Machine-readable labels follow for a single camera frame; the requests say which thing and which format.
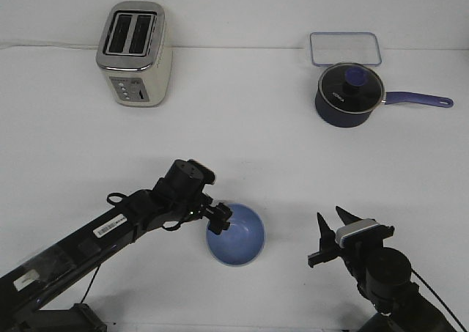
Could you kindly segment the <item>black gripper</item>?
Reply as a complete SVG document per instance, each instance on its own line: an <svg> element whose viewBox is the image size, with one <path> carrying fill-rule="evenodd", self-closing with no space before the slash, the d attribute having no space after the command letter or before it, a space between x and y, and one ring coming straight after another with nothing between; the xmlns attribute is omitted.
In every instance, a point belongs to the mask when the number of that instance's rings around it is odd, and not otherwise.
<svg viewBox="0 0 469 332"><path fill-rule="evenodd" d="M361 221L361 218L340 206L336 206L335 210L344 226L350 227ZM313 268L340 257L350 273L363 273L366 257L372 251L382 248L384 239L392 237L395 230L393 226L377 226L346 239L345 247L340 248L335 241L335 232L320 213L317 213L317 222L320 231L319 251L308 255L308 265Z"/></svg>
<svg viewBox="0 0 469 332"><path fill-rule="evenodd" d="M204 193L203 174L188 161L177 159L164 177L152 189L152 201L158 206L158 214L152 220L152 228L179 229L182 224L209 220L208 230L215 235L229 228L232 211L223 202L212 205L213 198Z"/></svg>

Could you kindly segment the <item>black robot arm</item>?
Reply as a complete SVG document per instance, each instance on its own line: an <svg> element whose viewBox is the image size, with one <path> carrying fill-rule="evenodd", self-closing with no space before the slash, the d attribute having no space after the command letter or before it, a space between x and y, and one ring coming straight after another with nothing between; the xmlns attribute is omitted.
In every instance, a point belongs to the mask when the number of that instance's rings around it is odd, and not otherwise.
<svg viewBox="0 0 469 332"><path fill-rule="evenodd" d="M349 274L356 280L362 297L376 313L360 331L454 331L444 314L420 292L415 275L435 296L462 331L465 326L443 299L412 268L410 260L399 250L384 246L384 240L394 235L395 228L380 224L373 218L360 218L340 206L336 212L344 226L332 230L320 213L319 251L308 255L314 267L341 258Z"/></svg>
<svg viewBox="0 0 469 332"><path fill-rule="evenodd" d="M85 303L45 310L51 302L125 246L166 222L169 231L184 223L209 220L219 235L229 228L230 208L204 193L215 174L195 160L176 160L152 189L126 196L110 193L112 208L1 277L2 331L106 331Z"/></svg>

